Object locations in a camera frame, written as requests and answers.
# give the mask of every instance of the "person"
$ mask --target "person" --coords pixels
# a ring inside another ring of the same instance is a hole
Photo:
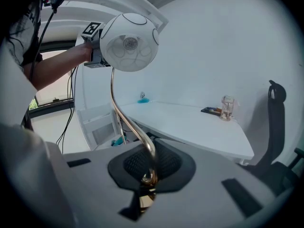
[[[19,20],[11,24],[6,36],[11,55],[28,79],[30,79],[31,67],[35,60],[31,83],[38,91],[79,64],[90,61],[92,53],[91,43],[86,42],[45,60],[40,53],[35,58],[39,44],[38,31],[41,24],[42,1],[33,0]],[[28,112],[22,124],[32,130]]]

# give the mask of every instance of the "hand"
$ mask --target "hand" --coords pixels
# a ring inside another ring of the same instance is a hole
[[[92,44],[90,42],[80,44],[80,45],[78,45],[74,48],[77,50],[77,53],[82,55],[84,62],[90,62],[91,61]]]

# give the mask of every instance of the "small blue object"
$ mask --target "small blue object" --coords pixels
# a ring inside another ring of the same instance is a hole
[[[139,101],[137,101],[137,103],[148,103],[150,100],[146,97],[144,97],[143,99],[140,99]]]
[[[119,137],[119,139],[117,139],[112,146],[118,146],[121,145],[122,143],[123,143],[123,138]]]

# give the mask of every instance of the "window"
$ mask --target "window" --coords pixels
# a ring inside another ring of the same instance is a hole
[[[42,53],[43,59],[47,59],[56,56],[66,50],[51,51]],[[60,100],[67,99],[67,82],[71,75],[71,72],[63,75],[60,79],[54,83],[48,85],[47,87],[39,90],[36,93],[36,102],[38,106],[58,102]]]
[[[41,45],[40,52],[42,54],[43,60],[45,60],[47,58],[63,53],[74,45],[75,41],[45,43]],[[71,72],[72,71],[68,72],[54,83],[48,85],[36,93],[35,98],[31,101],[28,107],[31,117],[56,112],[58,110],[67,109],[69,107],[67,101],[67,89],[70,88],[70,82],[68,85],[67,83],[69,77],[71,76]],[[42,109],[47,109],[47,111],[41,111],[40,113],[37,113]]]

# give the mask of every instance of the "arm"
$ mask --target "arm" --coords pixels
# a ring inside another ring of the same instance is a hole
[[[77,65],[90,61],[91,52],[91,44],[84,43],[36,63],[32,78],[33,86],[40,90],[50,85]],[[27,78],[29,78],[31,66],[32,63],[29,63],[23,67]]]

